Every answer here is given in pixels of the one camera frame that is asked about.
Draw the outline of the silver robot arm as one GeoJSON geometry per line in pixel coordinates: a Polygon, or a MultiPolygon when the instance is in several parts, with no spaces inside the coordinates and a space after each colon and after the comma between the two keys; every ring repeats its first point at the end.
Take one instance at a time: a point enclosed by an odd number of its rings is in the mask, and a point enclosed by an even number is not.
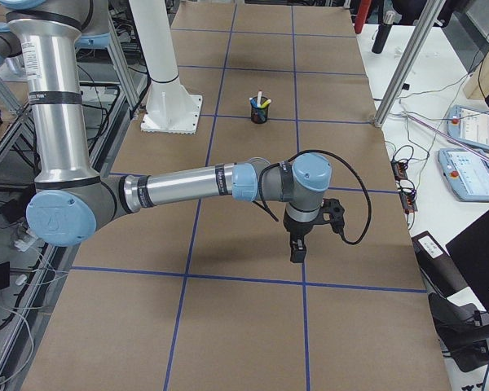
{"type": "Polygon", "coordinates": [[[5,22],[0,22],[0,67],[6,64],[17,77],[26,77],[20,39],[5,22]]]}
{"type": "Polygon", "coordinates": [[[290,259],[301,263],[312,228],[341,220],[340,204],[324,195],[332,167],[320,153],[303,152],[272,167],[248,160],[158,176],[101,178],[90,164],[75,48],[80,37],[108,31],[107,3],[7,1],[5,7],[7,24],[20,40],[41,157],[26,217],[48,244],[79,244],[143,208],[231,196],[285,203],[290,259]]]}

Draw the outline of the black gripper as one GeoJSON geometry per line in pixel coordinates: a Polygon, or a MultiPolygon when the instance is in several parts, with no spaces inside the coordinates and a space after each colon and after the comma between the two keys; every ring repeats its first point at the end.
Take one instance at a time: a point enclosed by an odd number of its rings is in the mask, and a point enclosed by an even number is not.
{"type": "Polygon", "coordinates": [[[301,211],[293,206],[287,206],[284,211],[283,224],[289,233],[290,261],[304,262],[306,258],[305,236],[311,232],[313,226],[323,225],[325,219],[317,208],[312,211],[301,211]]]}

